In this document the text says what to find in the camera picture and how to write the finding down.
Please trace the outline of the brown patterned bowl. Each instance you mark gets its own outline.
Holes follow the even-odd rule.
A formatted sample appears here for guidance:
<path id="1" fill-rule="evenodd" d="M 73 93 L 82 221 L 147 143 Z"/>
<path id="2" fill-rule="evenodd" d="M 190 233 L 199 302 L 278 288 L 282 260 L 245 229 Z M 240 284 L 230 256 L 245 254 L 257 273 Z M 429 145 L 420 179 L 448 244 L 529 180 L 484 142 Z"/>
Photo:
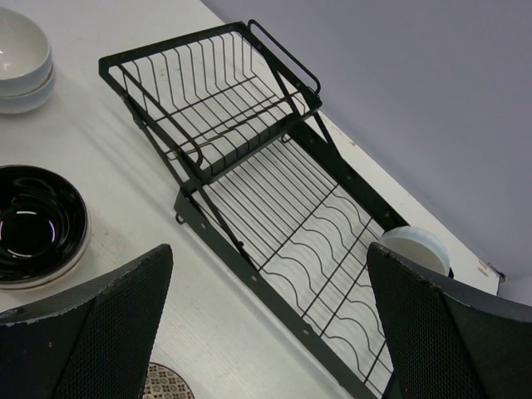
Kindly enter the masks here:
<path id="1" fill-rule="evenodd" d="M 142 399 L 195 399 L 189 384 L 175 371 L 150 362 L 145 375 Z"/>

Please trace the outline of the white bowl front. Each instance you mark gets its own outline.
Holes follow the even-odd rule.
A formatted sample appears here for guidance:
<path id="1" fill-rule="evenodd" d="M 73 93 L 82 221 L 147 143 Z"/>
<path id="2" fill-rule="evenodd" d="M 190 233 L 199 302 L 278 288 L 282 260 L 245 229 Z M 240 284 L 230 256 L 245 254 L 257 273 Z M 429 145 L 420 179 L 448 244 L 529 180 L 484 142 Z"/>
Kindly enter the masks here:
<path id="1" fill-rule="evenodd" d="M 55 69 L 52 67 L 47 79 L 34 91 L 18 96 L 1 97 L 1 113 L 3 115 L 22 114 L 42 106 L 53 92 L 56 82 Z"/>

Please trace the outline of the white bowl back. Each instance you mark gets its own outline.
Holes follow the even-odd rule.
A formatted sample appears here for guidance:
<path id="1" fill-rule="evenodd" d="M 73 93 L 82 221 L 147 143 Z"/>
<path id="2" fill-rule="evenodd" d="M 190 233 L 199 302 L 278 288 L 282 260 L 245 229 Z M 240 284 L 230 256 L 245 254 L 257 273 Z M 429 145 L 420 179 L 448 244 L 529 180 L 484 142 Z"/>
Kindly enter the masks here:
<path id="1" fill-rule="evenodd" d="M 387 231 L 378 243 L 435 273 L 451 276 L 445 245 L 425 229 L 409 225 L 397 227 Z"/>

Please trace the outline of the beige bowl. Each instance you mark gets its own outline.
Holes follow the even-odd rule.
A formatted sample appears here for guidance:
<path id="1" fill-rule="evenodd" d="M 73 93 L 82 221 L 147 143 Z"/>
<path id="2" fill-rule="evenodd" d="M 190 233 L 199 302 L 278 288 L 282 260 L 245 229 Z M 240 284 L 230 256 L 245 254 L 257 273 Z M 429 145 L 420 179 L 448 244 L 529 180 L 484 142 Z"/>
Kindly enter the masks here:
<path id="1" fill-rule="evenodd" d="M 52 273 L 46 274 L 41 277 L 31 278 L 29 281 L 18 281 L 14 283 L 4 283 L 1 282 L 2 291 L 14 291 L 14 290 L 25 290 L 25 289 L 34 289 L 42 285 L 46 285 L 66 273 L 71 272 L 76 266 L 80 263 L 84 257 L 86 251 L 90 247 L 91 237 L 92 237 L 92 226 L 91 226 L 91 214 L 88 213 L 87 222 L 86 222 L 86 231 L 83 240 L 81 241 L 80 248 L 76 251 L 73 258 L 66 262 L 63 266 L 53 271 Z"/>

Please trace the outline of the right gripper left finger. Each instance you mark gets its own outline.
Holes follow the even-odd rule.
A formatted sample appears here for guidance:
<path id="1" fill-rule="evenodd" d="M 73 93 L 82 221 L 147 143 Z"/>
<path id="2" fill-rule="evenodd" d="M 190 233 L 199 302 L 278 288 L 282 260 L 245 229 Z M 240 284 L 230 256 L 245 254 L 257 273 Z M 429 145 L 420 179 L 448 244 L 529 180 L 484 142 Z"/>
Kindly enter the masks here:
<path id="1" fill-rule="evenodd" d="M 161 244 L 1 314 L 3 398 L 139 398 L 173 269 Z"/>

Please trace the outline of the tan black bowl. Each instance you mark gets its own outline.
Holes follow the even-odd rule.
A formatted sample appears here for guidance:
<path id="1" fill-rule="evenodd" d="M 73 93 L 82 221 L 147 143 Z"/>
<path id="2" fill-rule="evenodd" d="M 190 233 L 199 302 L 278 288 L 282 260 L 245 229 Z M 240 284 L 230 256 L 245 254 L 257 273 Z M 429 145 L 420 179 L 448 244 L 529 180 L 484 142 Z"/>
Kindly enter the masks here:
<path id="1" fill-rule="evenodd" d="M 1 282 L 29 281 L 71 260 L 88 209 L 76 187 L 31 165 L 1 167 Z"/>

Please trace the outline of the white bowl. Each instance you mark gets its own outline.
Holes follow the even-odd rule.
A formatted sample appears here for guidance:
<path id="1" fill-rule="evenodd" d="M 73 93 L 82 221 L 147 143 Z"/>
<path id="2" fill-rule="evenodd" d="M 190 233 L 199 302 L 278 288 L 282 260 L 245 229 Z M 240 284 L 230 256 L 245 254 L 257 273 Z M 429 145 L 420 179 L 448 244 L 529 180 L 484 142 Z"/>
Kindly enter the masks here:
<path id="1" fill-rule="evenodd" d="M 378 243 L 435 273 L 451 276 L 445 245 L 425 229 L 409 225 L 397 227 L 387 231 Z"/>
<path id="2" fill-rule="evenodd" d="M 1 97 L 36 90 L 52 69 L 45 32 L 20 12 L 1 7 Z"/>
<path id="3" fill-rule="evenodd" d="M 22 114 L 42 106 L 53 92 L 56 82 L 55 69 L 52 67 L 47 79 L 34 91 L 18 96 L 1 97 L 1 113 L 3 115 Z"/>

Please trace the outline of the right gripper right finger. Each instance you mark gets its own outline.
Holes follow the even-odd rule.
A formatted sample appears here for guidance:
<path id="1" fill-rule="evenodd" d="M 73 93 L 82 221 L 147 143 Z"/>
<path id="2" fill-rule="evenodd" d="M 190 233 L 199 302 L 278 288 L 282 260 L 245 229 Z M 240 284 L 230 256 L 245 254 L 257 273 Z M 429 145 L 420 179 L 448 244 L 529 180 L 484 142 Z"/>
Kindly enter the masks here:
<path id="1" fill-rule="evenodd" d="M 529 398 L 531 308 L 374 242 L 367 266 L 403 398 Z"/>

